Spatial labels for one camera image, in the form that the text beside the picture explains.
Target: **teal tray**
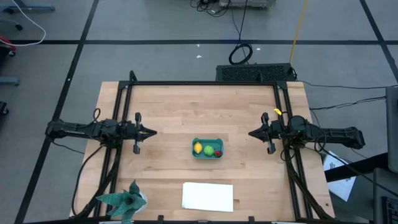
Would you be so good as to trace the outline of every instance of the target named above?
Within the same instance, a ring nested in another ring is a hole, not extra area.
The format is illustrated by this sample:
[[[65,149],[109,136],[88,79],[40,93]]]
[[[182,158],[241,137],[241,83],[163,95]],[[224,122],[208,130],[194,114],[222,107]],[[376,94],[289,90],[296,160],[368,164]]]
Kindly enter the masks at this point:
[[[196,144],[196,142],[200,142],[201,146],[203,147],[203,150],[199,154],[195,153],[195,151],[193,150],[193,146]],[[204,148],[206,146],[212,146],[214,151],[221,151],[222,155],[220,157],[206,156],[205,153],[204,153]],[[196,159],[220,159],[220,158],[222,158],[224,156],[223,140],[221,140],[221,139],[198,139],[198,138],[195,138],[192,141],[192,155]]]

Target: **green plant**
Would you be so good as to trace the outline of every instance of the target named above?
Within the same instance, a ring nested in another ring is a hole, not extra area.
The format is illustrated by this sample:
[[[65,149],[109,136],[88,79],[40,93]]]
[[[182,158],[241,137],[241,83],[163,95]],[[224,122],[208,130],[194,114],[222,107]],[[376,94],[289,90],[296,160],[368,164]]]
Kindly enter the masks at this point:
[[[113,193],[96,197],[97,200],[113,205],[114,208],[107,215],[111,217],[122,216],[122,224],[130,224],[132,216],[147,202],[139,194],[139,187],[134,180],[129,191]]]

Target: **wooden tabletop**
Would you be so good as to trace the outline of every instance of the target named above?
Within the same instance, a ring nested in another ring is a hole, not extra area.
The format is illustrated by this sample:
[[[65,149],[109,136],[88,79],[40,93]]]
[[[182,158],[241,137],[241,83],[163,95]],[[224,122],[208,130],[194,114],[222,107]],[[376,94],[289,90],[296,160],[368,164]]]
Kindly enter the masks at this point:
[[[117,86],[117,82],[102,84],[97,102],[101,108],[99,120],[112,117]],[[293,114],[311,121],[303,84],[295,82],[288,86]],[[283,94],[280,96],[284,105]],[[158,132],[141,143],[138,155],[132,152],[134,141],[123,144],[116,191],[128,190],[136,179],[148,197],[146,210],[136,214],[135,220],[156,220],[158,215],[164,215],[165,220],[245,221],[248,216],[254,216],[256,221],[294,220],[286,166],[279,156],[281,142],[275,141],[277,152],[268,155],[267,144],[248,135],[261,126],[263,112],[268,112],[270,121],[277,119],[272,87],[133,86],[129,108],[128,119],[134,121],[134,113],[140,112],[143,125]],[[222,139],[223,157],[193,158],[194,138]],[[88,141],[84,160],[98,146],[97,141]],[[309,191],[334,216],[320,156],[308,149],[301,152]],[[81,173],[77,211],[98,188],[104,153],[104,149],[97,153]],[[232,184],[234,212],[183,209],[184,182]],[[298,188],[297,192],[305,217]]]

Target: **sheet of paper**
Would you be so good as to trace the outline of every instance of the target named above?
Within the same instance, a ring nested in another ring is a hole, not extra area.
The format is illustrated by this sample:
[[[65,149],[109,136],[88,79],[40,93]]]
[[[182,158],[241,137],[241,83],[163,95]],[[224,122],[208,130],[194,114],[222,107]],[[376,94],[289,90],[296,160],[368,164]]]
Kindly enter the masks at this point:
[[[187,209],[233,212],[233,185],[186,182],[182,186],[182,207]]]
[[[338,157],[336,154],[329,151],[330,154]],[[325,160],[323,161],[323,170],[329,170],[335,167],[342,166],[343,163],[338,161],[337,159],[333,158],[332,156],[327,155]],[[343,199],[344,201],[348,201],[349,194],[353,188],[355,182],[355,177],[351,177],[345,180],[337,180],[328,183],[328,189],[333,194],[337,195],[339,198]]]

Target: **yellow cable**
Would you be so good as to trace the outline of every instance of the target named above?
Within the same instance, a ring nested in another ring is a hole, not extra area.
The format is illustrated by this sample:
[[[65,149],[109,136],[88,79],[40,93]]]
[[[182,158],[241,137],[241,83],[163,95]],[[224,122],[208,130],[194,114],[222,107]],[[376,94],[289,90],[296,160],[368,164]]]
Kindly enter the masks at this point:
[[[301,12],[300,20],[298,21],[298,24],[297,24],[296,34],[294,35],[292,51],[290,52],[290,58],[289,58],[289,63],[290,64],[292,64],[292,59],[293,59],[293,54],[294,54],[294,47],[296,46],[296,40],[297,40],[297,37],[299,36],[301,24],[303,23],[305,10],[307,9],[307,4],[308,4],[308,0],[305,0],[304,8],[303,8],[303,11]]]

